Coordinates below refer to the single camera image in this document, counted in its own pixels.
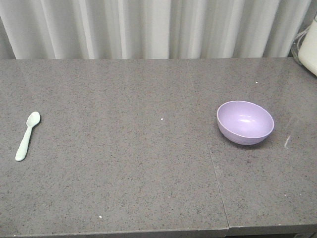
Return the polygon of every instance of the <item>table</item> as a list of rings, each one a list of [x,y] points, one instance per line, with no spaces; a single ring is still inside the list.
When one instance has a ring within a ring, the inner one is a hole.
[[[0,237],[317,232],[317,79],[292,58],[1,60],[0,85]],[[225,139],[230,100],[272,135]]]

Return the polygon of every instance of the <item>curtain fold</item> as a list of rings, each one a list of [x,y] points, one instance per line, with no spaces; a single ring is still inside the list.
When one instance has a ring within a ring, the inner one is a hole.
[[[311,0],[0,0],[0,59],[286,57]]]

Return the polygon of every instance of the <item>countertop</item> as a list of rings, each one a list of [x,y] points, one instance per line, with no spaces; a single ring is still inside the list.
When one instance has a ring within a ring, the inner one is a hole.
[[[273,133],[225,139],[231,100]],[[317,79],[292,58],[0,60],[0,108],[0,237],[317,232]]]

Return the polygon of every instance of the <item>purple bowl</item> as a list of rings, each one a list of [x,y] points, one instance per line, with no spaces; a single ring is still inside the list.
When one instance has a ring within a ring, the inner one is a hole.
[[[217,119],[221,133],[241,145],[257,144],[274,129],[274,120],[265,109],[245,101],[222,104],[218,108]]]

